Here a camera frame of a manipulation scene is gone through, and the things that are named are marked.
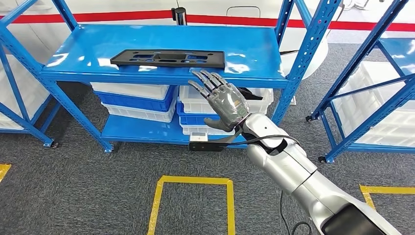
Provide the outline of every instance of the yellow floor tape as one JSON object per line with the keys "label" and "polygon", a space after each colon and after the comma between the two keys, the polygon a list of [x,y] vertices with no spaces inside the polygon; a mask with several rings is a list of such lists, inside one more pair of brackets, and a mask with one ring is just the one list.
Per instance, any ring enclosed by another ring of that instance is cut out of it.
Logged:
{"label": "yellow floor tape", "polygon": [[157,181],[156,192],[154,194],[153,207],[151,209],[150,221],[148,223],[147,235],[154,235],[156,230],[157,215],[159,213],[161,193],[164,183],[185,183],[185,184],[211,184],[226,185],[227,204],[228,204],[228,235],[235,234],[235,208],[233,203],[233,182],[227,178],[206,178],[206,177],[187,177],[187,176],[166,176],[163,175]]}
{"label": "yellow floor tape", "polygon": [[363,197],[366,203],[374,210],[375,205],[370,196],[371,193],[387,193],[387,194],[415,194],[415,188],[412,187],[381,187],[381,186],[363,186],[360,185],[360,191],[362,191]]}
{"label": "yellow floor tape", "polygon": [[3,180],[11,166],[12,165],[10,164],[0,164],[0,182]]}

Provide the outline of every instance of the blue plastic bin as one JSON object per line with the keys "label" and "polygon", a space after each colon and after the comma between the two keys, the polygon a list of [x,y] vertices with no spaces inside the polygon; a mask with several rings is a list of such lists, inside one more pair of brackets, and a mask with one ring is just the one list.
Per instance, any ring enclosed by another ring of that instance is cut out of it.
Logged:
{"label": "blue plastic bin", "polygon": [[184,112],[183,103],[177,101],[176,104],[177,114],[180,117],[181,125],[206,125],[203,121],[204,118],[211,118],[213,120],[219,120],[217,114],[187,114]]}
{"label": "blue plastic bin", "polygon": [[101,99],[102,103],[104,104],[167,112],[170,108],[171,102],[173,101],[173,93],[175,88],[176,86],[170,86],[163,100],[97,91],[94,91],[94,93]]}

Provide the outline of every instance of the floor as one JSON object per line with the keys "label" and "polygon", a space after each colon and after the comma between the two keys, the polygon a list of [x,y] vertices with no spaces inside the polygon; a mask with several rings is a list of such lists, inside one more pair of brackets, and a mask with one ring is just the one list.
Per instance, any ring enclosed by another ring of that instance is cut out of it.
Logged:
{"label": "floor", "polygon": [[[323,175],[364,200],[359,185],[415,187],[414,156],[344,153],[335,164],[320,164],[317,157],[330,149],[323,125],[304,121],[357,48],[329,45],[326,61],[302,82],[297,106],[290,107],[281,127],[301,142]],[[385,59],[374,51],[368,60]],[[102,127],[107,113],[90,88],[71,83],[61,86]],[[278,211],[280,190],[250,163],[243,150],[203,153],[178,145],[117,143],[114,153],[104,154],[62,109],[47,134],[61,146],[44,149],[31,136],[0,135],[0,164],[12,164],[0,183],[1,234],[146,234],[157,181],[163,175],[229,178],[234,187],[237,234],[287,234]],[[377,211],[402,234],[415,235],[415,195],[371,197]],[[310,222],[291,197],[284,198],[283,213],[290,228],[301,220]],[[297,234],[306,234],[300,230]],[[227,231],[224,185],[164,184],[155,234]]]}

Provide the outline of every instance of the storage bin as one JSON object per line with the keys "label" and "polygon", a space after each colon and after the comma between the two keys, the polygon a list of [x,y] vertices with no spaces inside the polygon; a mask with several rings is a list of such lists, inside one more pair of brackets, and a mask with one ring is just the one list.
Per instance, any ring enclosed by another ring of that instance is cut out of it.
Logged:
{"label": "storage bin", "polygon": [[96,92],[123,94],[147,99],[163,100],[166,97],[169,85],[145,85],[129,83],[91,82]]}
{"label": "storage bin", "polygon": [[[248,88],[253,94],[263,97],[262,100],[248,100],[251,113],[267,114],[268,106],[274,101],[273,89]],[[184,105],[185,113],[215,114],[200,93],[190,86],[180,86],[179,100]]]}
{"label": "storage bin", "polygon": [[177,114],[179,115],[182,125],[202,125],[205,126],[204,119],[211,118],[213,120],[219,120],[217,114],[187,114],[184,112],[184,105],[180,101],[176,104]]}
{"label": "storage bin", "polygon": [[149,99],[138,96],[113,94],[98,91],[94,91],[94,93],[101,99],[104,104],[153,110],[159,112],[168,112],[173,101],[173,93],[175,89],[176,86],[168,86],[167,92],[165,92],[163,99]]}
{"label": "storage bin", "polygon": [[125,116],[130,118],[139,118],[145,120],[161,121],[161,122],[171,122],[174,112],[176,110],[176,101],[179,88],[176,87],[175,92],[173,93],[173,101],[170,104],[170,108],[167,112],[146,110],[146,109],[137,109],[125,106],[110,105],[104,104],[108,112],[112,115]]}
{"label": "storage bin", "polygon": [[[364,61],[339,93],[346,93],[398,77],[398,73],[389,62]],[[404,82],[399,82],[333,100],[345,136],[368,119],[404,85]],[[415,134],[415,100],[410,100],[372,127],[356,143],[414,146],[413,133]]]}
{"label": "storage bin", "polygon": [[[21,65],[12,55],[6,55],[13,72],[19,92],[22,96],[27,114],[33,118],[40,106],[46,101],[49,92],[33,77],[33,75]],[[23,117],[17,104],[13,90],[10,86],[4,68],[0,65],[0,102],[12,110],[14,113]],[[23,128],[0,113],[0,129],[22,130]]]}
{"label": "storage bin", "polygon": [[218,135],[218,136],[230,136],[235,134],[235,131],[232,132],[225,132],[222,130],[214,129],[211,127],[208,127],[206,125],[185,125],[182,122],[182,118],[179,117],[180,126],[183,128],[183,134],[184,135],[190,135],[191,133],[197,132],[197,133],[207,133],[208,135]]}

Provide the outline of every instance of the silver robotic arm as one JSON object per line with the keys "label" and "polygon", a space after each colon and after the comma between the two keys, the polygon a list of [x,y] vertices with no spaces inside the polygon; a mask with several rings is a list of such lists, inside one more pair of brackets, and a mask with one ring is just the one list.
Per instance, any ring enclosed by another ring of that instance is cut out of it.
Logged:
{"label": "silver robotic arm", "polygon": [[206,89],[195,87],[221,118],[205,123],[237,130],[248,141],[247,155],[302,205],[322,235],[400,235],[380,214],[350,196],[317,171],[300,144],[263,114],[250,114],[238,89],[216,73],[193,72]]}

